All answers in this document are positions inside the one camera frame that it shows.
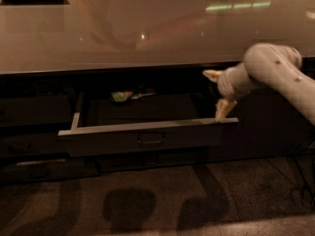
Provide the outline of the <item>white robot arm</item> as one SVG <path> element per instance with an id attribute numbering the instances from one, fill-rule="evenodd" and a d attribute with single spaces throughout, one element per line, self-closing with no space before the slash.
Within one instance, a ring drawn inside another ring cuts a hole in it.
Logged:
<path id="1" fill-rule="evenodd" d="M 300 71 L 301 65 L 301 55 L 295 48 L 258 43 L 245 52 L 236 66 L 205 70 L 203 75 L 218 86 L 220 93 L 216 118 L 225 118 L 253 90 L 269 87 L 315 125 L 315 81 Z"/>

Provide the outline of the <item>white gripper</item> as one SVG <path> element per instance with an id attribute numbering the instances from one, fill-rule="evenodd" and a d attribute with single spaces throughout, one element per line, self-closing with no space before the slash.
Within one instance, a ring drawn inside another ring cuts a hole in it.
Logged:
<path id="1" fill-rule="evenodd" d="M 239 100 L 249 94 L 255 84 L 243 66 L 230 67 L 226 70 L 204 70 L 203 75 L 211 82 L 218 82 L 221 98 L 216 104 L 216 118 L 226 118 Z"/>

